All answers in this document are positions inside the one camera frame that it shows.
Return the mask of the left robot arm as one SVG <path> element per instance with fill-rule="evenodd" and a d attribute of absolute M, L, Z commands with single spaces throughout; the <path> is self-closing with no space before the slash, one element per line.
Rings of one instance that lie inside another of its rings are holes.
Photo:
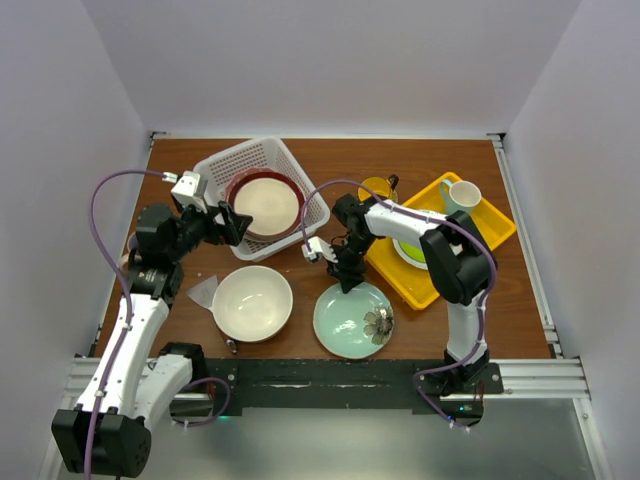
<path fill-rule="evenodd" d="M 122 277 L 124 293 L 103 357 L 71 409 L 60 409 L 52 434 L 66 468 L 74 473 L 138 477 L 146 466 L 152 431 L 174 396 L 200 390 L 207 380 L 202 348 L 174 343 L 150 373 L 151 346 L 167 319 L 184 272 L 182 259 L 201 243 L 238 245 L 252 218 L 221 201 L 182 208 L 163 203 L 138 215 L 136 247 Z"/>

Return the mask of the yellow mug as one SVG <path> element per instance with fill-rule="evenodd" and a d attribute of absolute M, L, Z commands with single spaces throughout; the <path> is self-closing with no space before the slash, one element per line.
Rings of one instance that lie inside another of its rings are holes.
<path fill-rule="evenodd" d="M 375 193 L 380 198 L 390 199 L 394 202 L 398 201 L 398 193 L 396 191 L 399 183 L 397 175 L 384 177 L 369 177 L 362 182 L 362 187 L 357 191 L 357 197 L 360 202 L 371 197 L 371 193 Z"/>

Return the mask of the white ceramic bowl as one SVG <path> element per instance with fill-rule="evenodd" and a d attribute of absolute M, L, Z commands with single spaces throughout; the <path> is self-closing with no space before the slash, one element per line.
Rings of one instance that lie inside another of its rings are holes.
<path fill-rule="evenodd" d="M 247 266 L 227 275 L 215 290 L 211 306 L 219 329 L 245 343 L 274 337 L 286 325 L 292 310 L 289 282 L 265 266 Z"/>

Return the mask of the pink beige mug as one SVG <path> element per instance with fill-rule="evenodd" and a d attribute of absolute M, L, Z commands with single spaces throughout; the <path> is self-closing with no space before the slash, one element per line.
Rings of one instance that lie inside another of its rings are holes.
<path fill-rule="evenodd" d="M 130 260 L 137 261 L 140 259 L 138 250 L 138 240 L 135 233 L 132 233 L 126 242 L 126 252 L 118 260 L 118 268 L 124 271 Z"/>

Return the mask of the pale green bottom plate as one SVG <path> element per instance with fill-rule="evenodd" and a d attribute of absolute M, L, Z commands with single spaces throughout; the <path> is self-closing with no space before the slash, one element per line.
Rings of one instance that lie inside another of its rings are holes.
<path fill-rule="evenodd" d="M 340 285 L 318 298 L 313 328 L 322 346 L 338 357 L 359 360 L 381 350 L 394 332 L 394 312 L 386 295 L 370 283 L 349 293 Z"/>

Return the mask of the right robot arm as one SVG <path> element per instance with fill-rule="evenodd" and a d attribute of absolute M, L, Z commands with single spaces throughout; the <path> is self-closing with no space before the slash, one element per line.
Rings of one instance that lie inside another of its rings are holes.
<path fill-rule="evenodd" d="M 469 392 L 489 363 L 486 303 L 497 279 L 496 260 L 470 215 L 428 215 L 351 194 L 340 197 L 332 213 L 346 228 L 346 239 L 331 248 L 327 271 L 343 293 L 364 282 L 364 256 L 375 240 L 391 238 L 422 250 L 432 285 L 447 302 L 448 343 L 443 363 L 415 373 L 414 381 L 422 391 L 440 387 L 442 396 Z"/>

